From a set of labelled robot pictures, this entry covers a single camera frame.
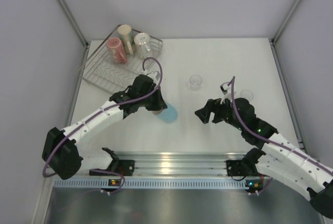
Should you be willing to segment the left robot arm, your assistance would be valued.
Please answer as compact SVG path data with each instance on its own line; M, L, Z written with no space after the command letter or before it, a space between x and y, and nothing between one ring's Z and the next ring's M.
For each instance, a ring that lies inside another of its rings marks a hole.
M157 112L166 109L159 72L138 75L124 91L113 94L100 108L84 119L63 129L48 131L42 159L61 179L93 169L113 175L118 171L118 157L109 148L88 151L93 138L110 125L119 122L143 107Z

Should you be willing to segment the white mug orange inside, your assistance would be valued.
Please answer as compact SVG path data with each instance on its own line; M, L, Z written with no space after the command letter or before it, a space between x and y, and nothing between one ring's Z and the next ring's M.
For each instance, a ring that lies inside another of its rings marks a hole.
M152 57L151 38L147 33L138 33L134 37L137 56L141 59Z

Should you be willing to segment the pink cartoon mug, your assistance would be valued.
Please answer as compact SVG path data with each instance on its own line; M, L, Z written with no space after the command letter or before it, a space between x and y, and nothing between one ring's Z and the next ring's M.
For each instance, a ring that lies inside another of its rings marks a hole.
M117 37L112 37L107 40L106 47L110 57L115 63L127 63L126 53L122 41Z

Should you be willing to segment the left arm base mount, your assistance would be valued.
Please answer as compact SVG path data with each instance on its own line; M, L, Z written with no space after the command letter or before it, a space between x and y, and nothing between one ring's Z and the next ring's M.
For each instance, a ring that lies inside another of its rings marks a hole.
M89 171L90 176L102 176L106 175L104 172L114 172L118 173L122 176L132 176L135 169L135 161L134 160L123 160L120 159L114 151L108 148L102 148L103 151L107 152L111 158L112 162L107 167L107 169L100 169L101 172L93 172L92 169Z

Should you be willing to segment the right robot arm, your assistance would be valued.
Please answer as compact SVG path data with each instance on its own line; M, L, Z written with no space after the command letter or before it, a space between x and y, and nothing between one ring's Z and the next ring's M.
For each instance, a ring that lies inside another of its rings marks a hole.
M242 159L249 175L263 174L295 190L326 218L332 218L332 168L294 146L268 122L258 118L245 98L209 99L195 111L204 123L225 122L241 132L253 146Z

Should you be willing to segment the light blue mug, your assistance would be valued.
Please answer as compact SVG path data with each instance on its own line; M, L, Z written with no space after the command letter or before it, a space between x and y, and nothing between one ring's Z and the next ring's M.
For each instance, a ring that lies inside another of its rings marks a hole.
M172 106L168 102L166 103L166 105L167 105L166 109L160 111L153 111L152 113L163 122L171 124L177 120L178 113L174 106Z

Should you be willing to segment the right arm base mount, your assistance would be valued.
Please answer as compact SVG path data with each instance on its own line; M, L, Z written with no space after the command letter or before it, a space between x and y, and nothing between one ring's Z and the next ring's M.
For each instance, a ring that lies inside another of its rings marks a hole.
M227 175L229 177L245 178L247 176L258 176L259 173L256 164L258 163L259 158L264 155L265 153L263 151L253 148L240 160L227 160Z

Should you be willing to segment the beige ceramic mug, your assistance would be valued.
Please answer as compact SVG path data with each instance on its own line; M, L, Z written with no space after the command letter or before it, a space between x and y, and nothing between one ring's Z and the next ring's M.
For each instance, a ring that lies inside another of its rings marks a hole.
M135 52L135 44L131 26L128 24L120 25L118 27L118 35L123 43L125 52L133 55Z

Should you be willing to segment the clear glass cup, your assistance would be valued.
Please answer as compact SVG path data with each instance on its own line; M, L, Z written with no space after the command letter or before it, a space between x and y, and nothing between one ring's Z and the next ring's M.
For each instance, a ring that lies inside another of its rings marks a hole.
M192 75L189 79L189 86L192 91L198 91L202 86L202 77L200 75Z

